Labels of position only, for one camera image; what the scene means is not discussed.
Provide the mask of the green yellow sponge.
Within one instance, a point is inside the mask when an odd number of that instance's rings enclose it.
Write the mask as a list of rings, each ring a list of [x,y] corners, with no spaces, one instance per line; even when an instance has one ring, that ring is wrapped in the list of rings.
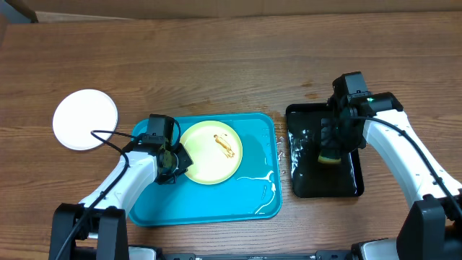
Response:
[[[327,165],[336,165],[341,162],[341,156],[335,151],[321,151],[318,156],[318,162]]]

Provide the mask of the yellow green plate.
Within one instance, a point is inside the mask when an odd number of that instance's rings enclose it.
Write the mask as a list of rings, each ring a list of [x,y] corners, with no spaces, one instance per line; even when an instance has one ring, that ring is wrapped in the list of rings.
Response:
[[[214,185],[230,178],[243,158],[243,143],[237,132],[220,121],[202,121],[189,127],[180,143],[193,164],[186,176],[195,183]]]

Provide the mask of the white plate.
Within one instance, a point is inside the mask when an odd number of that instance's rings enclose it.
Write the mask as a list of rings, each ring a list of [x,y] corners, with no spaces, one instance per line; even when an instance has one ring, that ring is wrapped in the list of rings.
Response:
[[[118,110],[113,100],[99,90],[79,90],[64,98],[53,114],[53,133],[71,150],[91,150],[102,142],[91,132],[102,130],[109,139],[118,124]]]

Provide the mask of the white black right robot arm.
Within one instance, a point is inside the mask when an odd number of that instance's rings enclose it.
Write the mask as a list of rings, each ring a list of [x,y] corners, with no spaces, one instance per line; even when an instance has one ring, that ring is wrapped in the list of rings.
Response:
[[[321,123],[319,160],[332,163],[365,145],[382,157],[409,213],[396,238],[360,242],[352,259],[460,259],[461,183],[436,161],[393,94],[332,96]]]

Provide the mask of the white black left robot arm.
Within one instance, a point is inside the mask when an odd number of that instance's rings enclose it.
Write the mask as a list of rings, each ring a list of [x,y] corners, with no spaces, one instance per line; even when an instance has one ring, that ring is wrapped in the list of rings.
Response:
[[[161,250],[130,246],[127,214],[152,183],[173,184],[193,161],[180,145],[174,151],[130,151],[110,175],[78,204],[63,203],[53,214],[49,259],[162,259]]]

